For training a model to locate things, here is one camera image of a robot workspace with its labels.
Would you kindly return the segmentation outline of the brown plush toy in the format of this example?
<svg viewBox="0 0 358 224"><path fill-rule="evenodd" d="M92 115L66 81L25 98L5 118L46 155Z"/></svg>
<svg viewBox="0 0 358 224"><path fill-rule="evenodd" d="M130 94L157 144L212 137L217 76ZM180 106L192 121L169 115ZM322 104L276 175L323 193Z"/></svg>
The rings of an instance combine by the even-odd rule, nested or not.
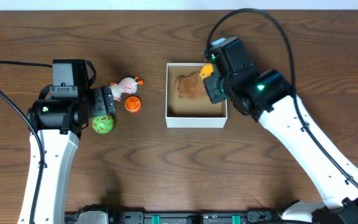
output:
<svg viewBox="0 0 358 224"><path fill-rule="evenodd" d="M203 79L199 72L179 76L174 82L174 90L178 97L182 99L198 100L207 97Z"/></svg>

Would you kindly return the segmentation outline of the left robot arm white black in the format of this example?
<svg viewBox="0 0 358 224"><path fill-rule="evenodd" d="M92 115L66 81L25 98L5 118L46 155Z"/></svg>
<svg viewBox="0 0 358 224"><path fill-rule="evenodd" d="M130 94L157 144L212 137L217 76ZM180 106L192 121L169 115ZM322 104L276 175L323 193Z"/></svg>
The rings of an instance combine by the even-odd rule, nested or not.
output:
<svg viewBox="0 0 358 224"><path fill-rule="evenodd" d="M19 223L110 223L107 209L65 213L71 165L82 126L115 112L109 86L80 92L76 86L46 86L28 110L30 166Z"/></svg>

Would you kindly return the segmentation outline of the pink white snail toy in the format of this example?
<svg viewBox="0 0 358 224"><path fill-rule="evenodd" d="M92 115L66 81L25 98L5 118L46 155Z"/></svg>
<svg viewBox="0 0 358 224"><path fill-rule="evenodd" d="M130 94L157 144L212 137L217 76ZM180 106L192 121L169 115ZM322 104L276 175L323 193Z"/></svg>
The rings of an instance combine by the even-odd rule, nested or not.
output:
<svg viewBox="0 0 358 224"><path fill-rule="evenodd" d="M139 79L139 76L135 78L124 78L119 83L111 83L111 93L113 99L116 101L121 100L121 95L123 93L134 94L137 92L138 86L143 85L144 81Z"/></svg>

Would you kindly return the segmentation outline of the yellow rubber duck toy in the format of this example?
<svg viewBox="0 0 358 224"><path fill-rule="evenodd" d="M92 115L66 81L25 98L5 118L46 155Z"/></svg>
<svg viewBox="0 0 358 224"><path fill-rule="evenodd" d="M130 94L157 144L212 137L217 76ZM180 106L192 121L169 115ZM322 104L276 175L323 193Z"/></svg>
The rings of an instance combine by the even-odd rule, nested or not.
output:
<svg viewBox="0 0 358 224"><path fill-rule="evenodd" d="M211 63L206 64L200 71L200 78L204 80L205 78L210 77L214 72L213 65Z"/></svg>

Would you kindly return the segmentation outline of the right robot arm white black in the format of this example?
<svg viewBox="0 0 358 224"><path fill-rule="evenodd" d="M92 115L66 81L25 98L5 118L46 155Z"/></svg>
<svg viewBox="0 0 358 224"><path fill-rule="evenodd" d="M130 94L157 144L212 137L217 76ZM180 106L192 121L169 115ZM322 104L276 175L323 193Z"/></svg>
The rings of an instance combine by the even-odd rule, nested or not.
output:
<svg viewBox="0 0 358 224"><path fill-rule="evenodd" d="M278 213L276 222L358 223L358 168L315 123L280 73L259 73L253 63L237 70L207 64L200 78L213 103L231 100L272 133L318 190L319 202L295 202Z"/></svg>

